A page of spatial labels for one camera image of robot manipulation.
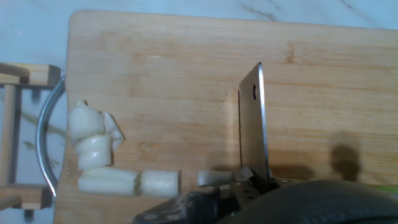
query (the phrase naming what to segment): white marble surface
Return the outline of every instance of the white marble surface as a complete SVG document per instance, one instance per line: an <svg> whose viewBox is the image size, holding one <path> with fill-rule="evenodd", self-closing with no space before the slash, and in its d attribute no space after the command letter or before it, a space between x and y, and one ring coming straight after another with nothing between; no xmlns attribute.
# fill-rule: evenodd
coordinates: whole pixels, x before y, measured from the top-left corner
<svg viewBox="0 0 398 224"><path fill-rule="evenodd" d="M398 29L398 0L0 0L0 62L64 66L68 20L78 9ZM32 121L48 93L41 91L40 98L33 99L32 90L23 91L17 182L44 183L30 142L34 142L35 133ZM66 111L64 95L50 121L56 132L48 137L57 175L65 144ZM52 208L34 213L33 223L52 220ZM23 211L0 212L0 223L25 223Z"/></svg>

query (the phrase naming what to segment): onion piece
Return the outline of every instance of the onion piece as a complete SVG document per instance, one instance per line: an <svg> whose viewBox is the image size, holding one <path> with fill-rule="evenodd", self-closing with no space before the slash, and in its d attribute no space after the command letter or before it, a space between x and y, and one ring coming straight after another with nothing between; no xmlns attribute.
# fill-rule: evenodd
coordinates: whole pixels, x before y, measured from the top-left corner
<svg viewBox="0 0 398 224"><path fill-rule="evenodd" d="M80 156L88 152L110 151L111 141L111 136L108 134L95 134L78 141L75 146L75 152Z"/></svg>
<svg viewBox="0 0 398 224"><path fill-rule="evenodd" d="M96 134L84 138L78 141L75 151L79 156L79 170L90 170L111 165L111 136Z"/></svg>
<svg viewBox="0 0 398 224"><path fill-rule="evenodd" d="M105 133L112 136L112 150L116 150L126 139L116 124L113 115L110 113L102 113Z"/></svg>
<svg viewBox="0 0 398 224"><path fill-rule="evenodd" d="M69 132L74 145L77 140L105 132L104 122L100 112L78 100L74 109L68 115Z"/></svg>
<svg viewBox="0 0 398 224"><path fill-rule="evenodd" d="M89 194L138 196L141 192L141 172L101 167L84 171L78 188Z"/></svg>
<svg viewBox="0 0 398 224"><path fill-rule="evenodd" d="M145 170L141 186L144 195L152 197L177 197L181 192L181 172L167 170Z"/></svg>
<svg viewBox="0 0 398 224"><path fill-rule="evenodd" d="M230 184L232 181L231 171L218 170L198 170L198 186L219 187L224 184Z"/></svg>

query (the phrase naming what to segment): bamboo cutting board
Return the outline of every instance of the bamboo cutting board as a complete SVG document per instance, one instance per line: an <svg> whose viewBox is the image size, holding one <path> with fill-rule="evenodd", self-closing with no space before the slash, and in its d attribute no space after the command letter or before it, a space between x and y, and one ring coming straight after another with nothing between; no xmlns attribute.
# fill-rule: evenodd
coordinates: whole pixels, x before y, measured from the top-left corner
<svg viewBox="0 0 398 224"><path fill-rule="evenodd" d="M237 89L262 62L278 177L398 184L398 32L107 11L70 20L68 109L114 115L123 169L237 169ZM55 223L131 223L159 198L82 194L67 143Z"/></svg>

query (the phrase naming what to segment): black object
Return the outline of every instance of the black object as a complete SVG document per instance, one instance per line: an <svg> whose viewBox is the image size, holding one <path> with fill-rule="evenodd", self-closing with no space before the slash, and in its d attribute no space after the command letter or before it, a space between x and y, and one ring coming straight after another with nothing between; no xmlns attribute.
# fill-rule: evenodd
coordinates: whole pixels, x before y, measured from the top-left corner
<svg viewBox="0 0 398 224"><path fill-rule="evenodd" d="M230 224L397 223L398 200L354 182L313 180L273 190Z"/></svg>
<svg viewBox="0 0 398 224"><path fill-rule="evenodd" d="M233 197L221 199L220 190L190 192L166 201L135 217L136 224L202 224L216 223L237 207Z"/></svg>

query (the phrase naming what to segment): metal handle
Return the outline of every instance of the metal handle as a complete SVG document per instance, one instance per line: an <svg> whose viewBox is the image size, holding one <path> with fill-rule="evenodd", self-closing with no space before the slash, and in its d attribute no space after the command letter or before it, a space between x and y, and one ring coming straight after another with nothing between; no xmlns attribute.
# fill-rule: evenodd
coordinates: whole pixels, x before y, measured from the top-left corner
<svg viewBox="0 0 398 224"><path fill-rule="evenodd" d="M62 75L60 81L55 86L55 88L51 91L49 96L47 97L43 108L39 115L39 120L37 122L37 129L36 129L36 149L37 149L37 158L39 160L40 170L44 176L45 181L48 183L50 190L53 194L53 199L57 197L57 193L55 189L57 188L58 180L57 177L54 175L50 162L49 157L47 154L47 133L45 133L45 128L47 127L47 122L50 119L50 115L54 106L56 105L58 99L62 96L65 92L65 76Z"/></svg>

